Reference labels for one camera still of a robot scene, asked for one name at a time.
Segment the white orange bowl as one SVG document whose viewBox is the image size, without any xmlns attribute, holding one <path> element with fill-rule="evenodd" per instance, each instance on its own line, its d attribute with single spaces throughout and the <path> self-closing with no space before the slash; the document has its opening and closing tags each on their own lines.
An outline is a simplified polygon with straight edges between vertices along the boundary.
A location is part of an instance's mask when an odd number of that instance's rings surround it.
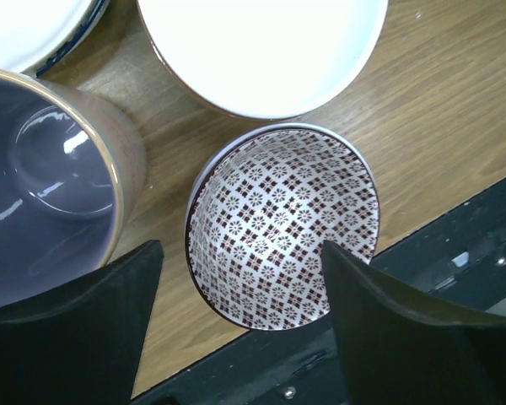
<svg viewBox="0 0 506 405">
<path fill-rule="evenodd" d="M 234 116 L 282 120 L 337 97 L 380 37 L 385 1 L 141 1 L 160 61 Z"/>
</svg>

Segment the pink white plate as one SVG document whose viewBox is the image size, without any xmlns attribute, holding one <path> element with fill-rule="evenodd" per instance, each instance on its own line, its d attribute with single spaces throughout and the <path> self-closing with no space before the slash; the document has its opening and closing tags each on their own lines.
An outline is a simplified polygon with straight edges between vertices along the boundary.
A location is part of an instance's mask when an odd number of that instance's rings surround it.
<svg viewBox="0 0 506 405">
<path fill-rule="evenodd" d="M 77 28 L 91 1 L 0 1 L 0 69 L 32 71 Z"/>
</svg>

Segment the pink mug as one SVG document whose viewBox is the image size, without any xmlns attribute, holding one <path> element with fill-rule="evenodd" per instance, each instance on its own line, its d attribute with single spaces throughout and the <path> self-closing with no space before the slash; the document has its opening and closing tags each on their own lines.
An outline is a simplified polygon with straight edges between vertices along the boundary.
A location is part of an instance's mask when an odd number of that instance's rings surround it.
<svg viewBox="0 0 506 405">
<path fill-rule="evenodd" d="M 0 69 L 0 307 L 103 267 L 146 173 L 116 106 Z"/>
</svg>

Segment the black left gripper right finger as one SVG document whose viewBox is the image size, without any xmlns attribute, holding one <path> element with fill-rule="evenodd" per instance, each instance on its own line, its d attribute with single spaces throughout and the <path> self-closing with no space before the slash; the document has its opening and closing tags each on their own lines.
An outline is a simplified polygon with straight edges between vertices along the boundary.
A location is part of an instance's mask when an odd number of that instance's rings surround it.
<svg viewBox="0 0 506 405">
<path fill-rule="evenodd" d="M 506 316 L 433 297 L 333 241 L 322 272 L 351 404 L 506 404 Z"/>
</svg>

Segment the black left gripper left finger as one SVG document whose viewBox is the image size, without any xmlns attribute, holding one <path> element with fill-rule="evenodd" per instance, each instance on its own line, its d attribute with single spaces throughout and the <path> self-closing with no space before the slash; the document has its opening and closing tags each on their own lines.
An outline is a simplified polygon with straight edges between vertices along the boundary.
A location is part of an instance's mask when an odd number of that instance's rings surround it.
<svg viewBox="0 0 506 405">
<path fill-rule="evenodd" d="M 0 308 L 0 404 L 128 404 L 163 260 L 149 240 Z"/>
</svg>

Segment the white patterned bowl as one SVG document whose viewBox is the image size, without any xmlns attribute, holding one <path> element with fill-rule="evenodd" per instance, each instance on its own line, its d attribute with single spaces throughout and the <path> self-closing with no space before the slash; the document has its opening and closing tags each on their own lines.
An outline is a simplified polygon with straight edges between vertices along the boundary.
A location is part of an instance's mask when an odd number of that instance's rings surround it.
<svg viewBox="0 0 506 405">
<path fill-rule="evenodd" d="M 221 317 L 284 331 L 330 310 L 323 242 L 370 262 L 379 235 L 378 192 L 358 156 L 319 132 L 277 130 L 234 148 L 203 179 L 185 221 L 186 262 Z"/>
</svg>

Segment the plain white bowl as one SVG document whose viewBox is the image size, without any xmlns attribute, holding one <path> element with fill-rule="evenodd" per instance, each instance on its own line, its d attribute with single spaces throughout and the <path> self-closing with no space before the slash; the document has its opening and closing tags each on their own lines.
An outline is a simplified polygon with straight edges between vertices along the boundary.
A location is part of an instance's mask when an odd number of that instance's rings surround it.
<svg viewBox="0 0 506 405">
<path fill-rule="evenodd" d="M 273 132 L 277 130 L 307 130 L 307 131 L 314 131 L 319 132 L 321 134 L 324 134 L 326 136 L 332 137 L 336 139 L 340 143 L 344 143 L 350 150 L 355 153 L 362 164 L 364 165 L 365 169 L 367 170 L 369 177 L 371 178 L 371 181 L 373 182 L 374 190 L 377 192 L 377 186 L 376 181 L 374 178 L 374 173 L 371 170 L 368 162 L 364 158 L 364 156 L 360 153 L 360 151 L 347 139 L 345 139 L 342 135 L 335 133 L 334 131 L 310 124 L 310 123 L 303 123 L 303 122 L 279 122 L 279 123 L 273 123 L 269 125 L 265 125 L 262 127 L 258 127 L 256 129 L 253 129 L 249 132 L 246 132 L 242 135 L 239 135 L 237 138 L 232 139 L 231 141 L 227 142 L 217 153 L 213 154 L 206 164 L 202 167 L 199 174 L 197 175 L 196 179 L 193 181 L 193 185 L 191 188 L 191 194 L 188 198 L 187 204 L 186 204 L 186 214 L 185 219 L 187 219 L 188 214 L 193 206 L 196 194 L 201 190 L 202 182 L 205 177 L 208 177 L 213 170 L 216 168 L 216 166 L 219 164 L 219 162 L 227 156 L 233 149 L 240 146 L 242 143 L 248 141 L 249 139 L 254 138 L 257 135 L 262 135 L 266 132 Z"/>
</svg>

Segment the blue white floral plate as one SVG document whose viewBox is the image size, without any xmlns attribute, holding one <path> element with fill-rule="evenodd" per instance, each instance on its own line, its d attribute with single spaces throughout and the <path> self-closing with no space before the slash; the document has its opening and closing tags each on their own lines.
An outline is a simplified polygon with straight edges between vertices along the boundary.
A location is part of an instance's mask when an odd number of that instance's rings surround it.
<svg viewBox="0 0 506 405">
<path fill-rule="evenodd" d="M 39 77 L 43 73 L 48 72 L 84 41 L 92 29 L 99 23 L 109 4 L 110 0 L 91 1 L 88 10 L 83 14 L 77 28 L 69 35 L 62 45 L 34 69 L 33 76 Z"/>
</svg>

